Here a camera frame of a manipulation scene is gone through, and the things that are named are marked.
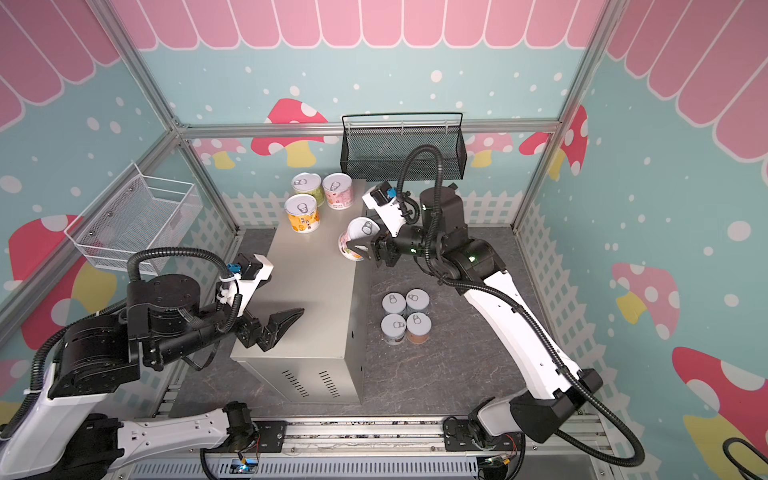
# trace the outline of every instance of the light blue wall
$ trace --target light blue wall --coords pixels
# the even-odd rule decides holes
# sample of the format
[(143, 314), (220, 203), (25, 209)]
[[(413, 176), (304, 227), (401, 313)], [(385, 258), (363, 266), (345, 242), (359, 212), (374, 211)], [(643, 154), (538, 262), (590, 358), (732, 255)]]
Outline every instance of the light blue wall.
[[(590, 89), (583, 103), (590, 144), (581, 172), (573, 176), (564, 168), (559, 181), (547, 177), (522, 227), (534, 280), (565, 350), (602, 371), (601, 398), (642, 434), (649, 459), (627, 480), (714, 480), (718, 474), (710, 468), (727, 465), (723, 440), (768, 421), (765, 402), (741, 412), (739, 421), (716, 411), (728, 402), (733, 410), (742, 394), (764, 397), (768, 388), (760, 383), (768, 377), (768, 187), (757, 164), (736, 162), (713, 142), (709, 127), (688, 124), (673, 101), (655, 97), (623, 63), (605, 58)], [(739, 237), (745, 229), (734, 222), (748, 223), (751, 234)], [(627, 294), (618, 281), (624, 274), (612, 273), (618, 263), (666, 270), (674, 278), (680, 318), (668, 339), (654, 326), (674, 317), (661, 292), (656, 302), (638, 295), (666, 313), (646, 311), (636, 324), (624, 318), (617, 305)], [(626, 275), (628, 284), (639, 281)], [(701, 390), (700, 398), (681, 379), (679, 359), (673, 364), (678, 347), (745, 370), (737, 377), (753, 379), (750, 390), (763, 385), (762, 393), (738, 389), (739, 396), (727, 398), (712, 380), (719, 402)], [(701, 374), (714, 378), (722, 376), (719, 370)], [(695, 432), (697, 423), (714, 426)], [(726, 423), (735, 430), (721, 428)], [(707, 445), (711, 454), (704, 453)], [(614, 447), (629, 453), (625, 442)], [(732, 467), (718, 472), (739, 478)]]

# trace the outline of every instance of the pink mushroom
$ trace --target pink mushroom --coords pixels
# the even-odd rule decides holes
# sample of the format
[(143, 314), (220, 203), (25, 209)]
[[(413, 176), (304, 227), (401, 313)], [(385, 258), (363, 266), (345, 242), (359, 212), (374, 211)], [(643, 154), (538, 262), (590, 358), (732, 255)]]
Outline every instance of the pink mushroom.
[(236, 138), (197, 138), (192, 142), (192, 147), (206, 165), (210, 165), (210, 159), (213, 157), (214, 165), (219, 170), (235, 168), (235, 163), (227, 152), (232, 151), (238, 154), (246, 152), (243, 144)]
[(659, 337), (669, 339), (680, 318), (680, 295), (672, 274), (660, 268), (631, 263), (614, 263), (611, 271), (616, 283), (629, 290), (616, 299), (624, 318), (629, 323), (637, 323), (647, 310)]
[[(325, 124), (328, 121), (317, 110), (292, 98), (281, 98), (272, 108), (264, 123), (267, 124)], [(256, 154), (267, 156), (281, 151), (288, 152), (289, 167), (311, 167), (317, 159), (310, 151), (309, 141), (335, 144), (338, 137), (282, 137), (254, 138), (250, 144)]]
[[(685, 426), (704, 460), (720, 478), (740, 478), (723, 454), (722, 444), (725, 439), (738, 436), (768, 455), (768, 382), (754, 373), (685, 347), (672, 351), (672, 365), (686, 386), (718, 414), (707, 419), (684, 417)], [(764, 464), (756, 468), (759, 470), (754, 471), (758, 474), (768, 472)]]
[(511, 152), (515, 149), (510, 134), (476, 134), (465, 142), (467, 154), (474, 154), (472, 167), (483, 168), (491, 164), (491, 152)]

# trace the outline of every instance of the wire mesh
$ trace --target wire mesh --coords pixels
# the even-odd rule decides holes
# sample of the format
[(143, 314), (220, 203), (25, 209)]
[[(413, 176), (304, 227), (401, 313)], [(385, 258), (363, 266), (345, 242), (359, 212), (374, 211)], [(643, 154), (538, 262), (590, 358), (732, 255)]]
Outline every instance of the wire mesh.
[[(374, 118), (387, 118), (376, 124)], [(393, 121), (400, 122), (392, 126)], [(352, 178), (367, 181), (395, 181), (408, 154), (423, 144), (437, 147), (443, 156), (444, 180), (461, 180), (467, 164), (467, 150), (462, 136), (462, 115), (362, 114), (342, 117), (341, 170)], [(411, 163), (406, 180), (434, 180), (435, 160), (420, 154)]]

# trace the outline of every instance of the table surface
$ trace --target table surface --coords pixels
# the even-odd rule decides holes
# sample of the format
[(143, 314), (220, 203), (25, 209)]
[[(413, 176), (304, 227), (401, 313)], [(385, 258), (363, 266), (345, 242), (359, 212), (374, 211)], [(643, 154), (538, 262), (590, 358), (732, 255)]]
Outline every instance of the table surface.
[[(266, 254), (275, 230), (247, 230), (240, 251)], [(534, 295), (520, 251), (508, 227), (470, 228), (471, 237), (487, 240), (504, 260), (533, 314), (541, 307)], [(382, 298), (389, 292), (421, 288), (432, 301), (429, 340), (397, 346), (384, 342)], [(173, 417), (197, 415), (233, 400), (245, 402), (254, 416), (315, 415), (466, 415), (482, 400), (525, 387), (522, 375), (485, 319), (455, 290), (439, 286), (411, 258), (394, 268), (374, 270), (366, 340), (366, 371), (360, 404), (302, 404), (285, 401), (229, 358), (234, 338), (223, 341), (214, 361), (201, 372), (190, 370), (181, 386)]]

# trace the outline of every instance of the mushroom illustration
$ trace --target mushroom illustration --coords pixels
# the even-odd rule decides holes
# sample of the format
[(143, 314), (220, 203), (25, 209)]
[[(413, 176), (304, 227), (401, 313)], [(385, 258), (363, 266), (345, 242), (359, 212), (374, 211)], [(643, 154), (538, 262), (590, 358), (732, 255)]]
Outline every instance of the mushroom illustration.
[[(317, 110), (309, 105), (294, 100), (281, 98), (272, 108), (264, 123), (267, 124), (325, 124), (328, 121)], [(254, 138), (250, 149), (256, 154), (267, 156), (281, 151), (284, 147), (288, 153), (288, 166), (301, 168), (312, 167), (317, 159), (310, 150), (309, 141), (335, 144), (338, 137), (281, 137)]]
[[(706, 353), (686, 347), (672, 351), (672, 365), (681, 380), (705, 404), (714, 410), (712, 418), (686, 415), (683, 418), (704, 461), (719, 478), (741, 478), (723, 454), (723, 441), (740, 437), (768, 454), (768, 382), (761, 376)], [(745, 459), (744, 466), (758, 475), (768, 467), (757, 457)]]
[(615, 282), (629, 290), (616, 299), (624, 318), (629, 323), (637, 323), (647, 310), (659, 337), (669, 339), (680, 318), (680, 295), (672, 274), (661, 268), (632, 263), (614, 263), (611, 271)]
[[(565, 158), (568, 159), (568, 164), (571, 166), (571, 173), (573, 175), (579, 174), (584, 164), (584, 156), (587, 153), (587, 134), (587, 111), (583, 106), (579, 106), (573, 123), (571, 123), (571, 128), (565, 132), (565, 138), (558, 151), (555, 152), (554, 160), (549, 167), (549, 177), (552, 180), (560, 180), (560, 167)], [(533, 155), (543, 151), (548, 137), (549, 135), (541, 132), (531, 135), (520, 145), (520, 153)]]
[(467, 153), (474, 154), (471, 167), (483, 168), (491, 164), (491, 152), (511, 152), (515, 149), (510, 134), (476, 134), (465, 141)]
[(243, 144), (236, 138), (196, 138), (192, 142), (192, 147), (206, 165), (210, 165), (210, 158), (213, 157), (214, 165), (219, 170), (235, 168), (235, 163), (227, 152), (233, 151), (238, 154), (246, 152)]

